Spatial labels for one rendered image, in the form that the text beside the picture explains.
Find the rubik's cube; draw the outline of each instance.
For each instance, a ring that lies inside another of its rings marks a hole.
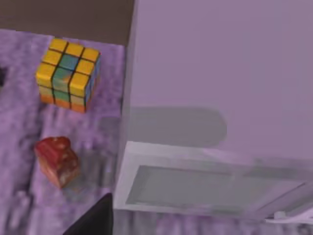
[[[100,53],[54,38],[36,80],[41,101],[85,113],[100,77]]]

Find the green square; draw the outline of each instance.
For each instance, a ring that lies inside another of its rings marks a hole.
[[[55,90],[68,92],[68,83],[72,76],[72,71],[57,68],[52,78],[52,86]]]
[[[77,57],[64,54],[59,63],[59,66],[67,70],[75,70],[77,63],[78,63]]]
[[[61,100],[69,102],[69,93],[54,90],[53,94],[56,99],[61,99]]]

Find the black object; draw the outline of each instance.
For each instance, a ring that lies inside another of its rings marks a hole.
[[[70,226],[63,235],[112,235],[112,201],[112,194],[106,194],[89,211]]]
[[[0,87],[4,86],[5,74],[6,74],[6,69],[0,68]]]

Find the red object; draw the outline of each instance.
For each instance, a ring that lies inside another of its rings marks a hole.
[[[58,188],[79,174],[79,162],[67,137],[49,137],[35,144],[41,171]]]

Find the fuzzy purple surface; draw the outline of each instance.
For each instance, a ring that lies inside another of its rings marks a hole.
[[[102,80],[85,115],[39,101],[34,72],[51,37],[0,30],[0,235],[60,235],[114,184],[124,48],[80,41],[102,53]],[[33,145],[66,135],[81,158],[83,193],[57,190],[39,171]],[[309,226],[115,211],[114,235],[309,235]]]

